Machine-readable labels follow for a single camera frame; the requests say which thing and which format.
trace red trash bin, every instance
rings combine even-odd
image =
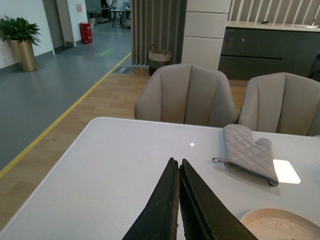
[[[83,44],[92,43],[91,24],[89,22],[80,23],[81,41]]]

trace background chair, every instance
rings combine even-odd
[[[223,128],[237,116],[227,77],[195,64],[156,70],[134,106],[135,119],[158,122]]]
[[[254,77],[237,122],[253,131],[320,135],[320,83],[285,72]]]

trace gray quilted oven mitt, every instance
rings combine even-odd
[[[267,181],[277,186],[279,180],[274,167],[272,142],[267,138],[253,139],[252,131],[242,125],[229,124],[223,128],[225,158],[215,157],[213,162],[223,162],[245,175]]]

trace wooden floor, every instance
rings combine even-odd
[[[150,79],[147,68],[111,73],[0,178],[0,229],[10,220],[88,122],[97,117],[134,118],[134,104]],[[237,109],[246,81],[230,80]]]

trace potted plant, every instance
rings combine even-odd
[[[5,16],[0,19],[0,35],[2,40],[8,40],[18,58],[24,72],[37,70],[34,50],[32,44],[40,42],[37,38],[40,28],[35,24],[30,24],[23,17],[16,19]]]

